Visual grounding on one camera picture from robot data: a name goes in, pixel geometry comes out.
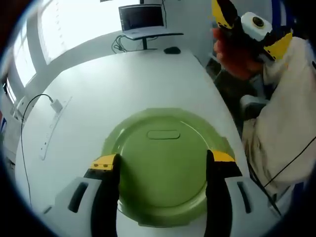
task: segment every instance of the computer mouse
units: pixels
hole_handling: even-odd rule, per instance
[[[165,54],[180,54],[181,50],[178,47],[170,47],[164,50]]]

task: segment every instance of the green plate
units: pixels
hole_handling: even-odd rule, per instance
[[[206,151],[234,157],[204,119],[181,109],[147,109],[119,124],[102,155],[123,157],[119,210],[140,225],[186,225],[206,211]]]

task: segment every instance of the power strip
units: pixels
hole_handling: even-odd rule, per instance
[[[63,109],[57,114],[55,114],[53,121],[51,122],[50,126],[49,126],[49,130],[47,131],[47,133],[45,134],[45,138],[44,138],[44,142],[40,148],[40,152],[39,152],[39,158],[41,160],[45,160],[46,158],[46,152],[47,152],[47,148],[50,142],[50,139],[53,135],[53,132],[56,128],[56,125],[60,119],[60,117],[62,116],[63,112],[65,111],[65,109],[67,108],[69,102],[71,101],[72,97],[70,97],[68,100],[65,100],[63,102],[61,102]]]

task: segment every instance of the computer monitor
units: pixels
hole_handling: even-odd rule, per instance
[[[143,27],[164,26],[161,6],[139,4],[119,7],[122,31]]]

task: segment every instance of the desk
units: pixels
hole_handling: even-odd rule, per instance
[[[46,97],[38,100],[24,126],[25,163],[36,212],[54,204],[67,184],[85,174],[115,126],[147,108],[176,107],[204,118],[228,139],[242,173],[249,176],[233,119],[212,79],[189,51],[166,55],[148,50],[91,60],[63,71],[45,93],[60,101],[72,99],[53,132],[45,160],[39,153],[55,114]],[[20,144],[15,176],[28,201]],[[118,213],[117,229],[118,236],[198,237],[204,234],[205,222],[202,216],[186,227],[142,228]]]

